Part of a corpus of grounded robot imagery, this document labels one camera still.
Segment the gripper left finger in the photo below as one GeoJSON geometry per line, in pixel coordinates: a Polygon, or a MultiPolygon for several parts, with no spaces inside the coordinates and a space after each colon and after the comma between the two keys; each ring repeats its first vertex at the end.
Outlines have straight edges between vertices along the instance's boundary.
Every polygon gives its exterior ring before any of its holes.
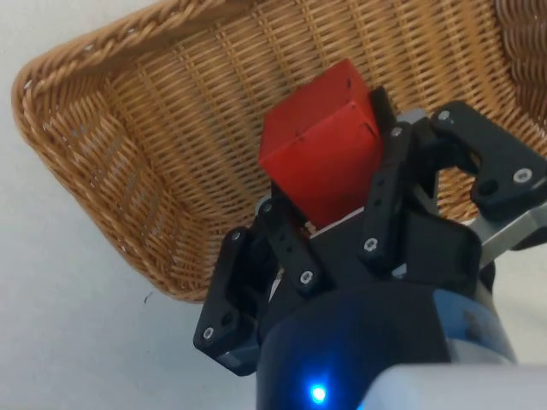
{"type": "Polygon", "coordinates": [[[256,371],[263,323],[332,288],[305,223],[293,202],[274,192],[251,226],[222,239],[193,344],[240,377],[256,371]]]}

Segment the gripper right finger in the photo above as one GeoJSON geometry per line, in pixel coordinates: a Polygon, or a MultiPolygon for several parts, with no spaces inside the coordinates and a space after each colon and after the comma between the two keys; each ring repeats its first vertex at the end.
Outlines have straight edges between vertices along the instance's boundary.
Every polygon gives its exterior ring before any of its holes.
{"type": "Polygon", "coordinates": [[[386,91],[373,90],[383,133],[382,161],[363,216],[359,256],[374,272],[400,263],[423,272],[440,259],[454,266],[462,247],[466,269],[546,240],[546,160],[466,103],[446,103],[415,123],[397,121],[386,91]],[[479,214],[468,226],[438,214],[438,173],[457,167],[473,178],[479,214]]]}

